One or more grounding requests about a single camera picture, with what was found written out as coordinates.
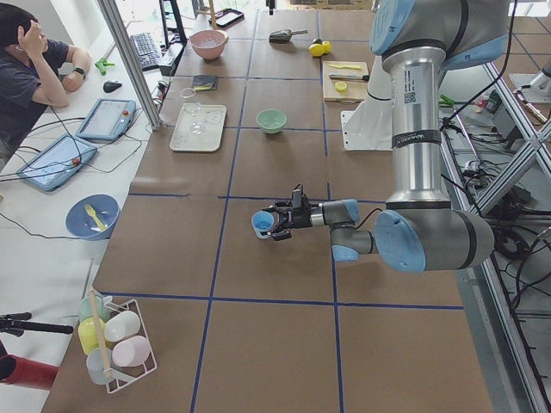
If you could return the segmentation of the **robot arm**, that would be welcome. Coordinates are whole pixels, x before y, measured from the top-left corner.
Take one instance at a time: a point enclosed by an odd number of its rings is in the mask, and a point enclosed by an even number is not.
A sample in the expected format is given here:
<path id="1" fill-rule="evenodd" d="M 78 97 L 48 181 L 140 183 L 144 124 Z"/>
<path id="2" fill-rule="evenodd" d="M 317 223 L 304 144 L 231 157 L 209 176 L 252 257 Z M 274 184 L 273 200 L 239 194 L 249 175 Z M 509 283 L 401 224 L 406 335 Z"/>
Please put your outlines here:
<path id="1" fill-rule="evenodd" d="M 536 74 L 509 75 L 510 80 L 517 89 L 527 89 L 540 96 L 550 97 L 550 60 Z"/>
<path id="2" fill-rule="evenodd" d="M 311 203 L 300 188 L 266 209 L 260 238 L 326 225 L 333 258 L 376 253 L 397 271 L 471 268 L 494 236 L 474 213 L 456 211 L 441 185 L 438 86 L 447 71 L 489 63 L 507 43 L 506 1 L 386 1 L 375 13 L 370 48 L 390 78 L 394 191 L 372 231 L 356 228 L 355 200 Z"/>

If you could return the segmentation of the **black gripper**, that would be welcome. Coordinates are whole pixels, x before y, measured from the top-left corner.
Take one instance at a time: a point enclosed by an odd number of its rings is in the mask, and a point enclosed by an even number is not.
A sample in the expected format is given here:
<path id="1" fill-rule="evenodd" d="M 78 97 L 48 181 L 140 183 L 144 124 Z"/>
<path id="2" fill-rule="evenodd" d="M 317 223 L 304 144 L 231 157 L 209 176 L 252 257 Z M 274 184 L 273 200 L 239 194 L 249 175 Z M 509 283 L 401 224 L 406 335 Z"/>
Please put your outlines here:
<path id="1" fill-rule="evenodd" d="M 320 204 L 308 204 L 293 208 L 291 200 L 275 200 L 272 205 L 263 208 L 263 211 L 285 215 L 284 224 L 272 225 L 270 228 L 260 230 L 260 234 L 264 238 L 272 238 L 275 241 L 291 238 L 291 229 L 323 225 L 323 208 Z"/>

